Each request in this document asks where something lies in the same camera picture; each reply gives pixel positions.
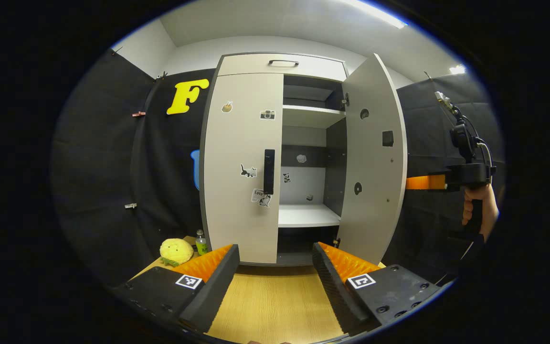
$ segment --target blue object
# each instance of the blue object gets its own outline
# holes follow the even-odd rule
[[[199,189],[199,157],[201,156],[200,150],[193,150],[190,153],[190,157],[194,161],[194,186]]]

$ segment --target ceiling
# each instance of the ceiling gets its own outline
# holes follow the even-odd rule
[[[368,57],[412,81],[461,63],[420,30],[398,29],[345,0],[197,0],[161,17],[175,46],[243,35],[306,39]]]

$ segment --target green bottle label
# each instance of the green bottle label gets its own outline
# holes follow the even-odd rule
[[[204,255],[207,253],[207,243],[201,244],[200,242],[197,242],[197,251],[199,251],[199,255]]]

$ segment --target white shelf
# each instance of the white shelf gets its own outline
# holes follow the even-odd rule
[[[345,118],[344,111],[284,105],[282,120],[284,126],[327,129],[343,118]]]
[[[323,204],[280,204],[280,227],[338,226],[341,218]]]

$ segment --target yellow letter f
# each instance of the yellow letter f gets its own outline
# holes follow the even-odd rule
[[[196,102],[199,97],[199,88],[197,86],[206,89],[209,86],[209,81],[207,79],[201,79],[185,81],[175,85],[177,91],[175,91],[175,96],[173,97],[173,104],[167,109],[167,115],[185,113],[188,111],[190,107],[186,105],[186,99],[190,100],[191,103]]]

